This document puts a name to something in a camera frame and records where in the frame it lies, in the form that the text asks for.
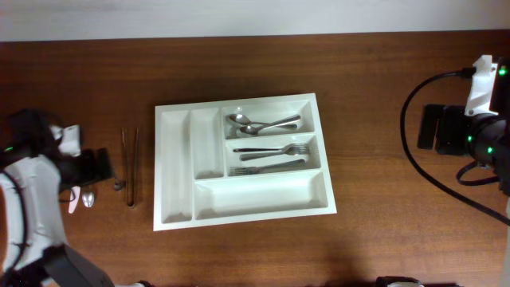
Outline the small steel teaspoon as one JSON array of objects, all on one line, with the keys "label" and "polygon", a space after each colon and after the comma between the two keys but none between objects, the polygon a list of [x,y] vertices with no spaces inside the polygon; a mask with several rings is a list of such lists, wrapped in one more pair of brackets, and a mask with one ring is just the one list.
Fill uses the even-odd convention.
[{"label": "small steel teaspoon", "polygon": [[91,208],[96,200],[96,196],[93,191],[84,191],[81,194],[82,203],[85,207]]}]

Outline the steel fork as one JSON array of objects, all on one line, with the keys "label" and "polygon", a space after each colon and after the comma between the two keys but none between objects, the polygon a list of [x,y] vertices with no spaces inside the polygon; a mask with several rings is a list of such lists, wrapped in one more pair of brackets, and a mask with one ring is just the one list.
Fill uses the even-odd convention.
[{"label": "steel fork", "polygon": [[265,153],[258,153],[253,155],[241,155],[239,157],[240,161],[250,161],[254,159],[261,159],[265,157],[270,156],[276,156],[276,155],[307,155],[310,153],[310,148],[298,148],[298,147],[290,147],[286,148],[284,150],[279,151],[271,151],[271,152],[265,152]]},{"label": "steel fork", "polygon": [[244,147],[234,148],[232,152],[259,152],[259,151],[279,151],[290,147],[308,148],[307,143],[291,143],[283,147]]},{"label": "steel fork", "polygon": [[230,176],[239,176],[239,175],[257,175],[264,173],[266,171],[285,169],[290,167],[302,167],[306,164],[305,159],[298,159],[293,161],[288,161],[284,163],[271,164],[260,167],[231,167],[229,170]]}]

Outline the steel tablespoon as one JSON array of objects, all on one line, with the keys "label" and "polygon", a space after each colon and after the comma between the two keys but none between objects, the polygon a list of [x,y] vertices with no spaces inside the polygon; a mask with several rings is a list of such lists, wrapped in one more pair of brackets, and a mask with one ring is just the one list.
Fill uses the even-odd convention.
[{"label": "steel tablespoon", "polygon": [[240,127],[236,130],[235,135],[239,137],[254,137],[266,129],[270,128],[295,128],[296,123],[301,120],[300,115],[290,116],[282,120],[277,120],[272,123],[262,124],[260,126],[247,125]]},{"label": "steel tablespoon", "polygon": [[[250,120],[247,116],[242,114],[229,114],[226,119],[234,126],[248,126],[248,125],[263,125],[262,122],[256,122]],[[294,130],[297,129],[296,124],[285,124],[281,125],[280,128]]]}]

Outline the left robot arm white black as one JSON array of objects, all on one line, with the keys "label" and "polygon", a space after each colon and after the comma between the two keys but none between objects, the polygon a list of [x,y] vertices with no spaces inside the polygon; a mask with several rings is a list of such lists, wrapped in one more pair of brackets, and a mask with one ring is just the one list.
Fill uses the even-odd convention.
[{"label": "left robot arm white black", "polygon": [[112,178],[108,151],[83,149],[74,125],[23,109],[9,117],[12,140],[1,151],[8,245],[3,286],[111,286],[112,279],[68,244],[60,194]]}]

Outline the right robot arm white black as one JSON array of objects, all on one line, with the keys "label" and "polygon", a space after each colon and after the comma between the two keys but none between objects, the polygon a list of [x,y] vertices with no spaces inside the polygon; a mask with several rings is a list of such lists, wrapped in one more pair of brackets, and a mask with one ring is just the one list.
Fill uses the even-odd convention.
[{"label": "right robot arm white black", "polygon": [[472,66],[441,73],[424,80],[406,98],[399,119],[402,147],[407,159],[425,180],[462,203],[509,224],[509,215],[501,214],[461,195],[427,173],[412,156],[406,139],[406,111],[422,88],[447,77],[471,81],[463,105],[427,104],[423,108],[417,147],[435,150],[439,155],[469,156],[472,162],[456,174],[465,187],[496,183],[509,195],[509,59],[482,55]]}]

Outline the white plastic knife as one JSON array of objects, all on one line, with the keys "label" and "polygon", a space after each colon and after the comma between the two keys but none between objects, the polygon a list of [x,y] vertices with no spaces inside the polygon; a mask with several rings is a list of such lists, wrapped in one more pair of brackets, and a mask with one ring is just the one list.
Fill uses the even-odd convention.
[{"label": "white plastic knife", "polygon": [[77,205],[80,201],[80,187],[78,186],[74,186],[72,189],[71,189],[71,196],[70,196],[70,200],[69,200],[69,209],[68,209],[68,212],[70,214],[73,214],[75,209],[77,208]]}]

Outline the small steel teaspoon angled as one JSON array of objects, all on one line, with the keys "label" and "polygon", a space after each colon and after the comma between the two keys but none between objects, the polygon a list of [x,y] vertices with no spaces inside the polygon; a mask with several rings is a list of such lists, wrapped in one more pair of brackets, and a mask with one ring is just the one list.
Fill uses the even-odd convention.
[{"label": "small steel teaspoon angled", "polygon": [[120,179],[114,179],[114,190],[121,191],[125,188],[126,182]]}]

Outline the white plastic cutlery tray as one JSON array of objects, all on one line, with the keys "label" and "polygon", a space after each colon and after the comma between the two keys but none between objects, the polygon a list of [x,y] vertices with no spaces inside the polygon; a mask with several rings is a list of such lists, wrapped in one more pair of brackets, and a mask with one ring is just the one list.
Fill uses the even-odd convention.
[{"label": "white plastic cutlery tray", "polygon": [[314,94],[155,108],[154,230],[335,211]]}]

